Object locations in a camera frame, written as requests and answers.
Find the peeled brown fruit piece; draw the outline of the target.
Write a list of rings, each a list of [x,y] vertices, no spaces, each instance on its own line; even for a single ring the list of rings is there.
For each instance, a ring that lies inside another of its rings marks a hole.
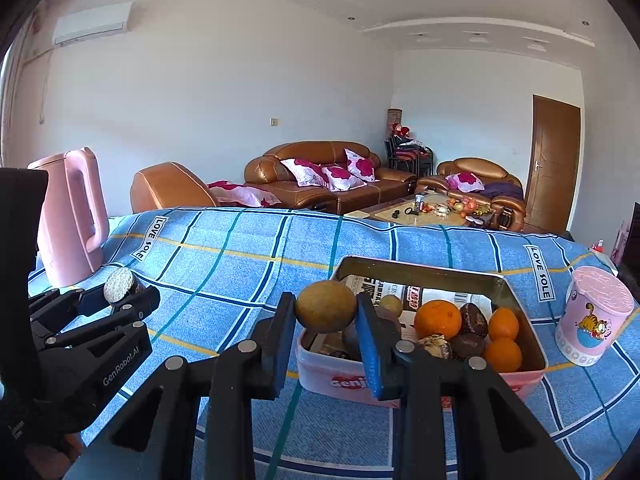
[[[419,346],[435,358],[450,360],[452,349],[449,341],[442,334],[426,336],[418,341]]]

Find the small orange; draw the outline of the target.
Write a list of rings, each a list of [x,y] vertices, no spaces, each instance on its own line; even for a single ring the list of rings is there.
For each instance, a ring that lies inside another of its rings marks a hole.
[[[515,340],[520,331],[520,322],[509,308],[498,308],[488,322],[488,336],[491,341],[506,338]]]
[[[485,361],[498,373],[517,372],[523,362],[522,350],[510,338],[491,341],[484,351]]]

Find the dark passion fruit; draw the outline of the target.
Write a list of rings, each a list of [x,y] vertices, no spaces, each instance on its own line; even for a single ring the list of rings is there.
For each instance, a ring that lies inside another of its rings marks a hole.
[[[460,334],[473,334],[480,338],[488,336],[488,321],[476,304],[468,302],[460,308],[462,318]]]

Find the large orange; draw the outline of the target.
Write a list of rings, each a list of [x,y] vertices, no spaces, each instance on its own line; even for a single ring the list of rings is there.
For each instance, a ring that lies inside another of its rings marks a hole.
[[[461,323],[460,310],[452,302],[440,299],[422,304],[413,319],[419,339],[433,334],[442,334],[446,339],[454,338],[460,332]]]

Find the pink tin box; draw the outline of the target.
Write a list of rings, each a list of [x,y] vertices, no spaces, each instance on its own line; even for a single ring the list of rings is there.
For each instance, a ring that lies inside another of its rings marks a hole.
[[[401,337],[431,356],[463,361],[486,356],[525,398],[548,361],[520,298],[495,273],[348,256],[332,278],[384,310]],[[361,361],[356,327],[332,334],[305,330],[295,355],[303,388],[335,399],[375,404]]]

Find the green-brown kiwi fruit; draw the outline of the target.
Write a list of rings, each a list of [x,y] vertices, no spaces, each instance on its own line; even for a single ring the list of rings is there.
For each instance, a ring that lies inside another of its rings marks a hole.
[[[338,281],[321,281],[306,286],[295,301],[297,321],[319,334],[344,330],[355,318],[355,294]]]

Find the large dark purple fruit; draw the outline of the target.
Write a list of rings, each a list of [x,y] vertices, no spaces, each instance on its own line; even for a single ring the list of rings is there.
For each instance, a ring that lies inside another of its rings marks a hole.
[[[384,320],[390,321],[394,323],[395,330],[398,335],[401,334],[401,325],[399,323],[399,315],[395,310],[386,309],[379,304],[374,307],[376,315],[379,318],[384,318]],[[353,360],[360,361],[361,360],[361,352],[359,348],[359,339],[356,329],[356,324],[351,322],[349,326],[347,326],[342,331],[342,341],[345,347],[346,352],[350,355]]]

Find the small yellow-green fruit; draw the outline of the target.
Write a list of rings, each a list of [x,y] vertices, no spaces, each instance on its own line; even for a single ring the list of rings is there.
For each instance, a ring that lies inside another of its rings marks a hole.
[[[387,311],[390,311],[390,313],[393,313],[396,318],[399,318],[402,315],[402,311],[404,310],[402,301],[395,295],[383,296],[378,302],[378,306]]]

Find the blue plaid tablecloth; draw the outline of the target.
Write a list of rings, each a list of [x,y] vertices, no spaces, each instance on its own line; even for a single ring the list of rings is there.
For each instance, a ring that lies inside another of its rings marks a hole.
[[[287,210],[169,209],[110,223],[104,266],[86,281],[128,268],[160,291],[146,321],[153,351],[82,436],[91,441],[168,356],[197,361],[247,338],[284,292],[333,275],[349,256],[497,273],[533,323],[548,368],[527,406],[583,479],[604,477],[639,429],[639,318],[597,364],[563,358],[555,324],[573,272],[597,258],[553,235],[491,233],[452,226],[392,226]]]

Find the pink electric kettle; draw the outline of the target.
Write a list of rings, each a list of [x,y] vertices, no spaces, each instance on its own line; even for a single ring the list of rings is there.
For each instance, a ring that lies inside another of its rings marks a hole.
[[[48,174],[37,237],[47,278],[54,288],[75,285],[102,266],[110,232],[96,155],[85,146],[27,168]]]

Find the pink cartoon cup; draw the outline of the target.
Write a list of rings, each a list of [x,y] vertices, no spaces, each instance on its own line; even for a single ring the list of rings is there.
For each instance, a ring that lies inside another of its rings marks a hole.
[[[555,329],[555,342],[570,362],[597,363],[634,310],[626,285],[608,271],[580,266],[572,274],[565,309]]]

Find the wooden coffee table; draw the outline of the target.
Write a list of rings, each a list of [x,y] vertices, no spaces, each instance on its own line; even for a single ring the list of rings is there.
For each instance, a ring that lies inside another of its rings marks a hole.
[[[378,220],[401,226],[469,226],[492,229],[497,213],[486,200],[427,191],[355,210],[348,218]]]

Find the black television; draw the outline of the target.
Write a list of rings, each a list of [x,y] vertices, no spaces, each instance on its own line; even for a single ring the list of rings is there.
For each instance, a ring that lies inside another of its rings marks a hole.
[[[636,282],[640,272],[640,204],[634,203],[634,211],[626,227],[626,240],[620,253],[620,270]]]

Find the stacked dark chairs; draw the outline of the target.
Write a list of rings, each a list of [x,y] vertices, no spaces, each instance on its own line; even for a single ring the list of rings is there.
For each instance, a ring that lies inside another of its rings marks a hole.
[[[392,169],[411,172],[418,178],[433,173],[434,154],[430,148],[411,141],[401,142],[399,136],[385,140],[388,166]]]

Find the white air conditioner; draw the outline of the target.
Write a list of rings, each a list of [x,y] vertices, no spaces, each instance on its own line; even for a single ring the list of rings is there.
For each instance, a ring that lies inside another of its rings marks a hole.
[[[58,18],[52,35],[55,47],[66,46],[128,30],[132,2],[110,4]]]

